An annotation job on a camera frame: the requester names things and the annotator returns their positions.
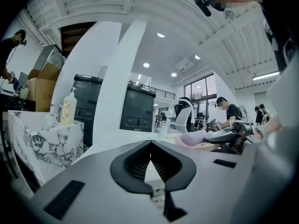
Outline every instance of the ceiling light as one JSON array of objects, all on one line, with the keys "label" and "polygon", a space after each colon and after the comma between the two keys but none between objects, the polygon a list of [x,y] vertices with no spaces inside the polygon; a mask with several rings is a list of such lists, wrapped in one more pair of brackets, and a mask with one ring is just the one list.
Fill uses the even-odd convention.
[{"label": "ceiling light", "polygon": [[158,37],[164,38],[165,36],[161,33],[157,33]]},{"label": "ceiling light", "polygon": [[253,77],[252,80],[260,80],[260,79],[264,79],[264,78],[267,78],[267,77],[278,76],[279,74],[280,74],[280,72],[277,71],[277,72],[269,73],[269,74],[266,74],[266,75]]}]

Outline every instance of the bottle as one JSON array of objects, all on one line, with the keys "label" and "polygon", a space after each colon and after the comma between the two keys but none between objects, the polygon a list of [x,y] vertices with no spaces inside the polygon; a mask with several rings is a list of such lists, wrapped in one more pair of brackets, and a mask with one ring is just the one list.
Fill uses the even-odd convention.
[{"label": "bottle", "polygon": [[75,89],[75,87],[72,87],[70,95],[64,98],[61,115],[61,123],[63,125],[71,125],[72,123],[74,123],[75,110],[77,105],[77,100],[74,93]]}]

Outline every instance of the ceiling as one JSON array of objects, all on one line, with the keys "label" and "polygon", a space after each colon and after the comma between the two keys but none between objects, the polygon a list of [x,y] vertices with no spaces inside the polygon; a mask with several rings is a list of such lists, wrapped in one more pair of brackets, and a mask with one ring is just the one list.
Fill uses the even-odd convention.
[{"label": "ceiling", "polygon": [[[211,9],[206,17],[193,0],[31,0],[19,19],[40,45],[60,44],[59,28],[80,22],[116,21],[122,33],[139,13],[150,15],[133,72],[182,85],[215,71],[232,90],[263,86],[277,70],[257,3],[231,9],[232,19]],[[157,32],[165,35],[159,38]],[[185,63],[186,69],[179,67]]]}]

